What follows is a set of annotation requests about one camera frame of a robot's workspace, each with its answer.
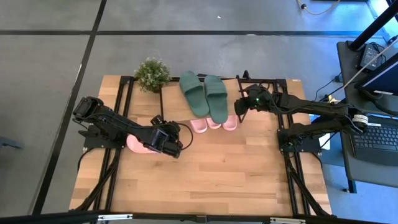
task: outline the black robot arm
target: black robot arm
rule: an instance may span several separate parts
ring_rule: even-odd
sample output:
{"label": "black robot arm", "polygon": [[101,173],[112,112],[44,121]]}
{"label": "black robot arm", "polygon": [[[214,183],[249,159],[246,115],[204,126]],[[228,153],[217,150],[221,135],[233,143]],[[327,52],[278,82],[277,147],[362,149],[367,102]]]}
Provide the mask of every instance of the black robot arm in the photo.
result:
{"label": "black robot arm", "polygon": [[326,133],[344,131],[348,134],[366,132],[368,117],[353,105],[322,103],[301,100],[294,95],[273,92],[262,85],[253,84],[243,90],[247,96],[238,99],[234,106],[237,115],[247,110],[268,111],[274,114],[308,113],[321,115],[312,124],[295,123],[278,130],[279,144],[296,146],[307,137],[318,138]]}
{"label": "black robot arm", "polygon": [[75,121],[93,124],[96,131],[79,131],[84,137],[95,136],[120,145],[126,143],[127,134],[135,136],[144,147],[178,158],[182,143],[178,140],[180,126],[165,122],[158,115],[151,120],[153,126],[141,126],[115,113],[94,97],[83,97],[73,111]]}

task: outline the slide sandal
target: slide sandal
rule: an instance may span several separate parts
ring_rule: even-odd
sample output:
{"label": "slide sandal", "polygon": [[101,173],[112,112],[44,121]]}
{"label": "slide sandal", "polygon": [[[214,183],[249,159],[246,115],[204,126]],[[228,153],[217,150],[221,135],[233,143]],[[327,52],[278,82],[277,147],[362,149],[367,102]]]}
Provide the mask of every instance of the slide sandal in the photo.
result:
{"label": "slide sandal", "polygon": [[223,123],[223,128],[226,131],[233,131],[238,127],[238,117],[236,115],[229,115],[225,123]]}
{"label": "slide sandal", "polygon": [[135,153],[157,153],[157,152],[155,152],[155,151],[152,151],[152,150],[150,150],[150,149],[144,147],[144,146],[142,145],[142,143],[139,142],[139,141],[137,140],[137,138],[136,138],[135,136],[131,135],[131,134],[129,134],[129,135],[127,136],[126,144],[127,144],[127,147],[128,147],[131,151],[133,151],[133,152],[135,152]]}
{"label": "slide sandal", "polygon": [[189,122],[191,123],[192,129],[196,133],[204,133],[207,130],[207,123],[205,119],[195,119]]}
{"label": "slide sandal", "polygon": [[182,73],[180,77],[180,88],[195,116],[202,118],[209,113],[209,106],[206,102],[203,86],[199,78],[193,72],[188,71]]}
{"label": "slide sandal", "polygon": [[211,128],[211,129],[217,129],[217,128],[221,127],[221,124],[214,123],[214,121],[211,118],[206,118],[206,122],[207,122],[207,125],[209,126],[209,128]]}
{"label": "slide sandal", "polygon": [[225,123],[228,118],[228,106],[227,92],[223,81],[214,75],[206,76],[205,91],[211,119],[216,124]]}

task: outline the pink object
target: pink object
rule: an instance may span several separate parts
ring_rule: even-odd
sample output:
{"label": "pink object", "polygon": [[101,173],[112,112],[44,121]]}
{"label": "pink object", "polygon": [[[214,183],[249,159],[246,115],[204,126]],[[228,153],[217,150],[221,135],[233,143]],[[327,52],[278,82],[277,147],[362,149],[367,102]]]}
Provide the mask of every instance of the pink object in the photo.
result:
{"label": "pink object", "polygon": [[223,128],[227,131],[233,131],[238,127],[238,117],[236,115],[229,115],[225,123],[223,123]]}
{"label": "pink object", "polygon": [[129,136],[127,136],[127,140],[126,140],[126,144],[127,147],[136,153],[157,153],[155,151],[152,151],[148,148],[145,148],[141,142],[139,142],[137,140],[137,138],[131,134],[129,134]]}
{"label": "pink object", "polygon": [[214,123],[214,121],[211,118],[206,118],[206,122],[209,128],[211,129],[217,129],[221,127],[221,124]]}
{"label": "pink object", "polygon": [[205,119],[195,119],[189,122],[196,133],[204,133],[207,130],[207,123]]}

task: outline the keyboard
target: keyboard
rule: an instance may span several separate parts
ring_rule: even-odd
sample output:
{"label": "keyboard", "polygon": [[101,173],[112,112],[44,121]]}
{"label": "keyboard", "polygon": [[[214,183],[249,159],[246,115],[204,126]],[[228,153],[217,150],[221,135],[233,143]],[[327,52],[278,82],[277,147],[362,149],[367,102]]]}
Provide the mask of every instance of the keyboard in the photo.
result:
{"label": "keyboard", "polygon": [[351,135],[351,141],[357,159],[398,166],[398,121],[370,116],[367,133]]}

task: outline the green plant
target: green plant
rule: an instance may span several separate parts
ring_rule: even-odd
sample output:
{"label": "green plant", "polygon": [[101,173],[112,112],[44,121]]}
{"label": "green plant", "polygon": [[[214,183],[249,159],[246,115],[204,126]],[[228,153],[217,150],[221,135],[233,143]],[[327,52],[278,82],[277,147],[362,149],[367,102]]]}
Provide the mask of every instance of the green plant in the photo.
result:
{"label": "green plant", "polygon": [[141,90],[154,93],[160,92],[162,86],[171,79],[170,70],[165,63],[154,58],[147,58],[142,62],[139,69],[134,71],[134,76],[137,78]]}

